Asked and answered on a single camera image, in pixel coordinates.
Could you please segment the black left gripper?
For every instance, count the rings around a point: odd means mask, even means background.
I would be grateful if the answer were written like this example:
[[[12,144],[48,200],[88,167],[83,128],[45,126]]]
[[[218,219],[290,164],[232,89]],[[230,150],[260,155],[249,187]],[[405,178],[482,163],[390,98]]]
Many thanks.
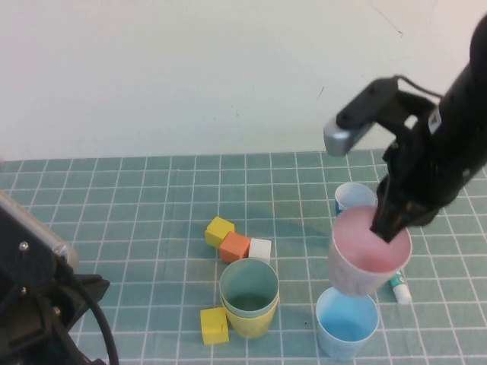
[[[83,354],[69,334],[88,310],[79,292],[65,284],[20,299],[2,312],[1,363],[104,364]]]

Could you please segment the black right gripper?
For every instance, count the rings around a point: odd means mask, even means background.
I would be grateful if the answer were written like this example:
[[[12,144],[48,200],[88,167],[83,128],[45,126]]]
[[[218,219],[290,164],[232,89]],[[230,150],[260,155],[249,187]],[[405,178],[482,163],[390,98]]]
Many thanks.
[[[396,139],[384,153],[370,231],[390,243],[405,225],[429,225],[471,179],[472,96],[454,91],[434,105],[401,92],[378,122]]]

